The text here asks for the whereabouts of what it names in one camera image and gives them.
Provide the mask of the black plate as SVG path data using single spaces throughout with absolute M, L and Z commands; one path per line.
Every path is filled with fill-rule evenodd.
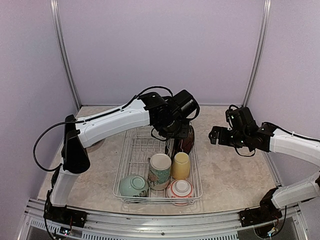
M 174 153 L 174 145 L 175 145 L 174 138 L 169 138 L 165 141 L 164 153 L 166 155 L 168 155 L 171 159 L 172 159 L 173 153 Z

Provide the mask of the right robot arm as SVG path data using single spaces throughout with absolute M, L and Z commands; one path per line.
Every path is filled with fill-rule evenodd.
M 280 177 L 281 186 L 260 201 L 256 218 L 266 222 L 276 209 L 320 196 L 320 142 L 265 122 L 262 126 L 213 126 L 208 134 L 213 145 L 250 152 L 266 152 Z

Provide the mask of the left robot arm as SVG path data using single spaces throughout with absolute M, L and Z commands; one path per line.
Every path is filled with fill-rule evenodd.
M 90 168 L 87 148 L 97 142 L 134 128 L 151 126 L 162 142 L 184 139 L 188 136 L 193 115 L 200 113 L 200 106 L 187 90 L 167 96 L 155 92 L 151 86 L 135 95 L 128 103 L 99 114 L 76 119 L 68 116 L 63 123 L 64 141 L 57 179 L 49 195 L 52 204 L 49 212 L 63 223 L 70 218 L 67 199 L 78 176 Z

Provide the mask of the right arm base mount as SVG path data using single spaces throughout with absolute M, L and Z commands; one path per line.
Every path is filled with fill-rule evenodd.
M 259 207 L 246 208 L 238 213 L 241 226 L 248 227 L 267 223 L 282 218 L 282 212 L 276 208 L 271 200 L 261 200 Z

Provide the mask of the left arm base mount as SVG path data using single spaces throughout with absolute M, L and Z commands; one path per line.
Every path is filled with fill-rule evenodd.
M 49 202 L 44 207 L 43 217 L 56 223 L 68 225 L 70 227 L 84 228 L 88 213 L 64 207 L 52 206 Z

